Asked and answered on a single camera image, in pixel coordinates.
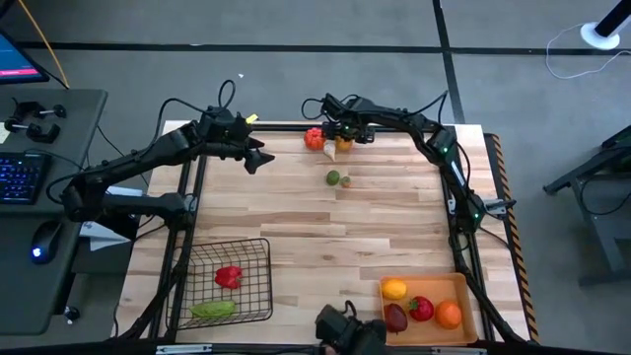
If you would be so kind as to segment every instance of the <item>monitor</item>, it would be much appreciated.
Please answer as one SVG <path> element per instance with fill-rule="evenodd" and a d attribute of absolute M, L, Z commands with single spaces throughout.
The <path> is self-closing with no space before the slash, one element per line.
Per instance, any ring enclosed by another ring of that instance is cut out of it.
<path fill-rule="evenodd" d="M 47 82 L 48 75 L 0 31 L 0 85 Z"/>

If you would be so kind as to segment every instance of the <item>white stand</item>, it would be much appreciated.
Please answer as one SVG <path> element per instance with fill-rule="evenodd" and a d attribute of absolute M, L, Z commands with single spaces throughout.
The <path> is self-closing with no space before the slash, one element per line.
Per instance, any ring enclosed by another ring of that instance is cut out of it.
<path fill-rule="evenodd" d="M 598 23 L 588 23 L 581 27 L 581 37 L 592 47 L 600 50 L 611 50 L 620 44 L 620 35 L 610 35 L 603 37 L 594 31 Z"/>

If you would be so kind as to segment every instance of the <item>floor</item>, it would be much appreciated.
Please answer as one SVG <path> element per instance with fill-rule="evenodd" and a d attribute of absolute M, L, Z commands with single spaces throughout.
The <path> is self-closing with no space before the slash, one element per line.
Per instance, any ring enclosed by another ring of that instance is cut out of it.
<path fill-rule="evenodd" d="M 263 120 L 300 119 L 302 100 L 327 92 L 414 108 L 450 89 L 444 122 L 482 124 L 502 139 L 542 343 L 627 353 L 631 283 L 578 286 L 580 275 L 601 265 L 596 245 L 571 192 L 549 197 L 541 190 L 629 124 L 631 56 L 618 57 L 598 74 L 566 81 L 548 73 L 542 55 L 561 30 L 598 21 L 616 3 L 27 2 L 48 38 L 65 48 L 57 55 L 72 88 L 109 91 L 102 128 L 123 151 L 150 140 L 164 99 L 213 105 L 219 85 L 229 78 L 238 85 L 231 108 L 256 112 Z M 39 41 L 19 7 L 0 25 L 18 40 Z M 608 58 L 581 50 L 586 46 L 578 30 L 554 47 L 580 49 L 554 51 L 550 63 L 561 75 L 596 69 Z M 631 47 L 628 29 L 621 47 Z M 47 51 L 29 53 L 54 70 Z M 167 119 L 194 117 L 181 107 L 167 113 Z M 93 161 L 113 155 L 96 138 Z M 127 185 L 143 186 L 140 179 Z M 68 326 L 56 319 L 41 337 L 0 338 L 0 346 L 106 338 L 122 277 L 89 278 L 73 290 L 87 309 L 81 322 Z"/>

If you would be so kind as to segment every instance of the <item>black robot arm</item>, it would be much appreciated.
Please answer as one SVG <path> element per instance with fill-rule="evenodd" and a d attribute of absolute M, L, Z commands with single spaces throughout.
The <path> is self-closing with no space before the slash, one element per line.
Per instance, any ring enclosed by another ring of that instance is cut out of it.
<path fill-rule="evenodd" d="M 340 136 L 357 143 L 372 143 L 375 140 L 375 130 L 370 123 L 408 133 L 416 149 L 437 166 L 441 176 L 445 178 L 456 202 L 457 227 L 464 233 L 475 233 L 484 218 L 486 208 L 484 201 L 469 188 L 457 163 L 456 136 L 445 126 L 428 119 L 421 112 L 377 106 L 360 97 L 344 104 L 333 95 L 326 94 L 322 100 L 321 112 L 330 118 L 329 122 L 322 125 L 327 139 Z M 424 131 L 433 132 L 427 140 Z"/>
<path fill-rule="evenodd" d="M 254 174 L 274 156 L 259 151 L 264 144 L 249 134 L 252 129 L 237 113 L 224 107 L 209 107 L 199 121 L 159 137 L 149 147 L 113 161 L 103 161 L 75 175 L 61 194 L 68 218 L 74 222 L 97 221 L 105 227 L 116 226 L 112 216 L 157 215 L 170 229 L 181 230 L 190 221 L 189 203 L 177 193 L 160 197 L 107 194 L 107 188 L 159 166 L 176 166 L 199 155 L 245 160 L 245 169 Z"/>

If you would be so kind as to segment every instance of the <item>gray desk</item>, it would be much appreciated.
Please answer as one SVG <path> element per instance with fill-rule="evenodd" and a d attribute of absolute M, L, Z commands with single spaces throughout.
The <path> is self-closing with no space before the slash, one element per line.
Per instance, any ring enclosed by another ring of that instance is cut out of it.
<path fill-rule="evenodd" d="M 67 118 L 46 118 L 61 127 L 53 144 L 35 143 L 23 132 L 11 134 L 0 151 L 20 152 L 30 148 L 46 150 L 82 165 L 105 106 L 107 93 L 100 90 L 0 89 L 0 120 L 13 113 L 14 103 L 37 101 L 44 107 L 62 104 Z M 51 159 L 44 186 L 52 180 L 77 172 L 77 168 L 56 158 Z M 60 183 L 53 193 L 59 193 Z M 63 281 L 68 274 L 80 224 L 62 215 L 63 208 L 49 201 L 43 190 L 35 205 L 0 205 L 0 334 L 40 334 L 48 327 Z M 63 223 L 57 255 L 44 265 L 31 263 L 31 241 L 35 229 L 56 219 Z"/>

